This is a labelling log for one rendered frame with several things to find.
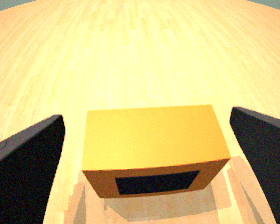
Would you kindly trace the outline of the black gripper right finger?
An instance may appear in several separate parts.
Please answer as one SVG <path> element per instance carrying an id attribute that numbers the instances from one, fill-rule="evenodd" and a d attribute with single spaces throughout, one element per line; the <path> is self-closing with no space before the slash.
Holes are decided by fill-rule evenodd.
<path id="1" fill-rule="evenodd" d="M 280 119 L 233 107 L 229 125 L 280 224 Z"/>

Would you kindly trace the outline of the orange block with dark blue square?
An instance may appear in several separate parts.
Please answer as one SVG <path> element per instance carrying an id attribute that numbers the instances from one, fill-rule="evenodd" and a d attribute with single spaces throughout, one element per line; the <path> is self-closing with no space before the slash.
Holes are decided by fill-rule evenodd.
<path id="1" fill-rule="evenodd" d="M 99 198 L 203 190 L 230 160 L 212 105 L 88 111 L 81 172 Z"/>

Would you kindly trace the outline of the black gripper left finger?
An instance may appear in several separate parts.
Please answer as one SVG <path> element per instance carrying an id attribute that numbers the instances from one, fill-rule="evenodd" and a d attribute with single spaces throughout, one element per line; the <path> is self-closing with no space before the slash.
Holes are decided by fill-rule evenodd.
<path id="1" fill-rule="evenodd" d="M 64 133 L 55 113 L 0 141 L 0 224 L 43 224 Z"/>

